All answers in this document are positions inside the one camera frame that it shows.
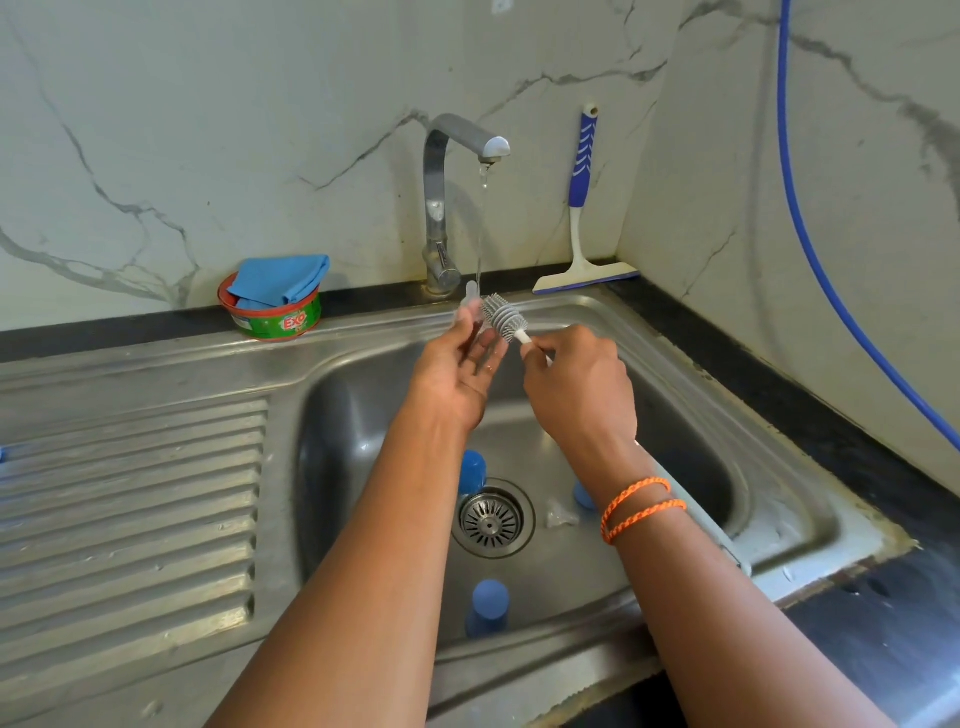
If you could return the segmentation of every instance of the blue cap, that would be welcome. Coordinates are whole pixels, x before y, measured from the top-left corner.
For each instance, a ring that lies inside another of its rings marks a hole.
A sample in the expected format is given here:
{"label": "blue cap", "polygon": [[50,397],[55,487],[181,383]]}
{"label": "blue cap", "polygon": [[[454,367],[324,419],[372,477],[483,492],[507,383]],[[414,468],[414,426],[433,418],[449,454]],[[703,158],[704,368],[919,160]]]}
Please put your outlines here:
{"label": "blue cap", "polygon": [[510,592],[496,579],[484,579],[473,590],[473,606],[467,615],[467,636],[485,637],[507,626]]}
{"label": "blue cap", "polygon": [[460,485],[457,493],[461,496],[472,496],[479,493],[487,484],[487,461],[476,450],[467,450],[464,453],[464,462],[460,466]]}
{"label": "blue cap", "polygon": [[573,486],[573,499],[589,511],[595,511],[597,509],[597,507],[593,505],[593,498],[590,497],[587,489],[580,484],[579,480],[577,484]]}

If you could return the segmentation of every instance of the blue hose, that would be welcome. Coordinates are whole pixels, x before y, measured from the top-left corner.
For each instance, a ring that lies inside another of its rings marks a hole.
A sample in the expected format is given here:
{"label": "blue hose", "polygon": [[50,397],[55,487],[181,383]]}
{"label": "blue hose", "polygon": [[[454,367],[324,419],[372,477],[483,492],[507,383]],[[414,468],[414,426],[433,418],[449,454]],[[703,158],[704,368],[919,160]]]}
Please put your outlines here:
{"label": "blue hose", "polygon": [[783,188],[786,192],[786,203],[790,207],[790,216],[793,218],[793,227],[797,231],[797,237],[800,238],[800,244],[804,248],[804,255],[813,269],[813,275],[817,277],[817,282],[824,289],[830,305],[837,312],[837,316],[853,334],[853,338],[863,347],[863,350],[870,355],[870,358],[876,362],[876,365],[883,370],[890,381],[903,392],[903,395],[913,402],[913,405],[919,409],[930,423],[940,430],[940,433],[946,437],[950,444],[960,450],[960,434],[950,426],[933,407],[927,404],[917,391],[910,386],[910,383],[900,375],[893,364],[887,361],[887,358],[880,353],[880,350],[874,346],[867,334],[860,328],[859,324],[853,319],[853,316],[847,310],[847,307],[840,300],[837,292],[833,289],[830,279],[824,267],[820,264],[816,251],[813,250],[813,243],[810,242],[810,235],[806,231],[804,217],[800,213],[800,203],[797,201],[797,190],[793,183],[793,168],[790,164],[790,144],[786,132],[786,61],[787,51],[790,48],[790,4],[791,0],[782,0],[780,10],[780,44],[777,49],[777,137],[780,141],[780,169],[783,172]]}

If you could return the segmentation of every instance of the person's left arm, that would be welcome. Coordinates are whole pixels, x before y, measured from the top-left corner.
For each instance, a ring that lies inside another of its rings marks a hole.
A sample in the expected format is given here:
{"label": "person's left arm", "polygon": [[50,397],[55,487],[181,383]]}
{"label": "person's left arm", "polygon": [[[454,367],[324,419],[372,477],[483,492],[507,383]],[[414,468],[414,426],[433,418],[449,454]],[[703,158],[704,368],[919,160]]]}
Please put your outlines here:
{"label": "person's left arm", "polygon": [[471,313],[426,345],[349,523],[207,728],[426,721],[460,464],[507,350],[471,345]]}

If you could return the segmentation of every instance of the person's right arm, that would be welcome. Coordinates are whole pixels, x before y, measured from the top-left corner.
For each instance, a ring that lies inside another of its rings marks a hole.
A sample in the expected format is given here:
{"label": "person's right arm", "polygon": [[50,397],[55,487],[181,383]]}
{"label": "person's right arm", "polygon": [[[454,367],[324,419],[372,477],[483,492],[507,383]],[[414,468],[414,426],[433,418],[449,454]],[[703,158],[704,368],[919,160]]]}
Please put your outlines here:
{"label": "person's right arm", "polygon": [[[543,429],[603,512],[654,474],[636,444],[633,385],[616,345],[584,327],[534,338],[524,387]],[[555,352],[547,367],[544,351]],[[610,527],[669,499],[641,488]],[[685,511],[635,523],[613,545],[691,726],[890,726]]]}

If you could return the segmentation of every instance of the marble wall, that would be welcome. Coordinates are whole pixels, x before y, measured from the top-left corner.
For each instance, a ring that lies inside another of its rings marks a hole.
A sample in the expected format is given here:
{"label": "marble wall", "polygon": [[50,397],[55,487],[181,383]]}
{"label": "marble wall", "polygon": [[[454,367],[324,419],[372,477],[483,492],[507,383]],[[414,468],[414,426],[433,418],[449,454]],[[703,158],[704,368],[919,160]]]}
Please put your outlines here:
{"label": "marble wall", "polygon": [[[793,230],[779,14],[687,3],[619,253],[960,493],[960,454],[853,341]],[[960,427],[960,4],[801,0],[792,31],[791,151],[814,245],[860,325]]]}
{"label": "marble wall", "polygon": [[601,110],[588,255],[611,255],[674,0],[0,0],[0,328],[215,303],[252,255],[324,286],[422,279],[424,124],[514,153],[447,162],[464,271],[569,259],[580,108]]}

